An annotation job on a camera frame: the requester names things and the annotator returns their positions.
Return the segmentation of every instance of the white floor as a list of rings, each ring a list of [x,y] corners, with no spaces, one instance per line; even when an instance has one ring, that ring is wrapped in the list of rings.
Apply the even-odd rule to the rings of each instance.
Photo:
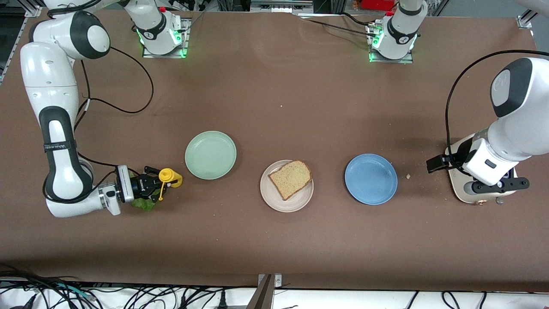
[[[104,291],[117,290],[118,288],[102,288]],[[164,288],[153,290],[152,293],[163,291]],[[239,288],[227,290],[227,304],[229,306],[247,305],[255,289]],[[48,303],[53,306],[60,297],[47,291]],[[115,293],[101,293],[93,291],[104,309],[123,309],[127,300],[136,292],[127,289]],[[34,295],[34,291],[23,291],[14,289],[0,295],[0,309],[9,309],[14,306],[24,305]],[[157,301],[142,309],[172,309],[179,305],[183,290],[176,295],[168,294],[160,297],[164,303]],[[217,308],[220,294],[204,307],[207,309]],[[273,299],[273,309],[285,309],[295,307],[296,309],[339,309],[339,308],[363,308],[363,309],[404,309],[408,306],[413,291],[329,291],[329,290],[276,290]],[[461,309],[477,309],[480,305],[482,293],[453,293]],[[151,296],[143,297],[132,308],[140,308]],[[210,296],[189,305],[188,309],[201,309]],[[450,297],[447,301],[454,306]],[[518,294],[518,293],[488,293],[483,309],[544,309],[549,306],[549,295],[546,294]],[[55,309],[67,309],[65,303]],[[448,309],[443,303],[440,292],[420,292],[416,297],[413,309]],[[33,309],[46,309],[42,296],[36,297]]]

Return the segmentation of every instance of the green plate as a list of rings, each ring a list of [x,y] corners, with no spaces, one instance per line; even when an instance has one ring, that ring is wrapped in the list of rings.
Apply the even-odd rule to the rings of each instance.
[[[212,180],[227,174],[237,160],[233,140],[222,132],[207,131],[195,136],[185,151],[185,164],[198,178]]]

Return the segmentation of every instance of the plate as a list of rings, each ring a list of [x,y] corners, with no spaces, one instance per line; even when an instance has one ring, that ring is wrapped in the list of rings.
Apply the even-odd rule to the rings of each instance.
[[[185,164],[189,171],[206,180],[227,174],[236,160],[237,148],[233,140],[218,131],[202,132],[195,136],[185,151]]]
[[[347,165],[345,185],[359,202],[379,205],[395,195],[398,179],[389,161],[377,154],[365,153]]]
[[[294,212],[302,209],[311,200],[312,192],[315,187],[313,180],[308,183],[303,189],[296,192],[286,201],[282,199],[282,196],[276,189],[275,184],[269,178],[269,175],[278,171],[285,164],[290,163],[292,160],[281,160],[271,164],[261,176],[260,190],[263,200],[274,210],[280,212]]]

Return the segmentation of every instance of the white plate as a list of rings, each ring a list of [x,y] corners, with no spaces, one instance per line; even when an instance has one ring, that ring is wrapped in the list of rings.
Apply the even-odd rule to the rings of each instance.
[[[294,212],[305,207],[305,205],[307,205],[307,203],[311,200],[314,189],[314,184],[311,179],[310,183],[292,195],[288,200],[285,201],[282,199],[282,196],[276,189],[276,186],[271,178],[269,178],[269,175],[276,172],[286,163],[291,161],[292,160],[281,160],[271,164],[263,172],[263,175],[261,176],[261,183],[259,185],[263,200],[265,200],[267,205],[271,206],[271,208],[280,212]]]

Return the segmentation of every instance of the blue plate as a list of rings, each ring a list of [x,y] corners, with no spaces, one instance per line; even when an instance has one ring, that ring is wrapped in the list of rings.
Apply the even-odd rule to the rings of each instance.
[[[389,161],[377,154],[365,153],[347,165],[345,185],[359,202],[379,205],[395,195],[398,180]]]

